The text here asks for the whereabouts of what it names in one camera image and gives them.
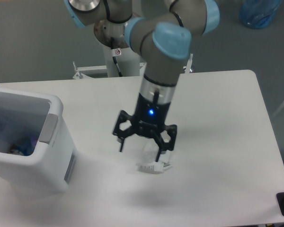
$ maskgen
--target blue led light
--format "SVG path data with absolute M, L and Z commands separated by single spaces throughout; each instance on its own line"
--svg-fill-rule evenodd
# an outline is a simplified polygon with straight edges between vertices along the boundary
M 149 115 L 153 115 L 153 114 L 154 114 L 153 109 L 150 109 L 150 110 L 148 111 L 148 114 L 149 114 Z

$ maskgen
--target gray floor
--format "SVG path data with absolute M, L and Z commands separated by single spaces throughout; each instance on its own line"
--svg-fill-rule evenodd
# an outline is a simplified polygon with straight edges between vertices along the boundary
M 253 70 L 271 115 L 284 100 L 284 1 L 261 30 L 239 22 L 241 0 L 216 1 L 219 27 L 193 39 L 195 72 Z M 133 3 L 146 17 L 167 11 L 163 0 Z M 78 67 L 105 64 L 93 26 L 77 29 L 62 0 L 0 2 L 0 82 L 71 79 L 72 61 Z

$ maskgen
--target items inside bin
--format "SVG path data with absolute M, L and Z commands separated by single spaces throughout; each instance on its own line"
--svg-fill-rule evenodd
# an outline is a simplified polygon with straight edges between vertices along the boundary
M 0 94 L 0 152 L 31 155 L 49 109 L 41 98 Z

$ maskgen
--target black cable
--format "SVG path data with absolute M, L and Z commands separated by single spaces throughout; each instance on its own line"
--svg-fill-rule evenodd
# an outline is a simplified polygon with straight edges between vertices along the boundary
M 178 2 L 179 0 L 175 0 L 171 5 L 169 6 L 169 11 L 174 7 L 174 5 Z
M 111 49 L 111 50 L 114 49 L 114 44 L 113 44 L 113 43 L 114 43 L 114 38 L 111 37 L 111 38 L 110 38 L 110 49 Z M 117 68 L 119 77 L 123 77 L 123 74 L 122 74 L 122 72 L 121 72 L 121 70 L 120 70 L 120 67 L 119 67 L 119 65 L 118 65 L 118 62 L 117 62 L 117 58 L 116 58 L 115 56 L 113 56 L 113 61 L 114 61 L 114 64 L 115 64 L 115 66 L 116 66 L 116 68 Z
M 153 31 L 154 31 L 154 30 L 151 30 L 151 31 L 149 31 L 148 33 L 146 33 L 146 35 L 145 35 L 145 36 L 143 37 L 143 39 L 141 40 L 140 47 L 139 47 L 139 51 L 140 51 L 140 55 L 141 55 L 142 58 L 143 58 L 143 56 L 142 56 L 142 46 L 143 46 L 143 43 L 144 43 L 145 39 L 146 39 L 149 35 L 152 34 Z
M 109 10 L 109 5 L 107 3 L 107 0 L 103 0 L 105 11 L 106 11 L 106 18 L 110 18 L 110 10 Z
M 177 21 L 178 21 L 180 27 L 184 27 L 184 25 L 183 25 L 183 23 L 182 23 L 182 20 L 181 20 L 181 17 L 178 15 L 178 13 L 176 13 L 176 12 L 171 12 L 171 13 L 172 13 L 172 14 L 175 16 L 175 18 L 177 19 Z

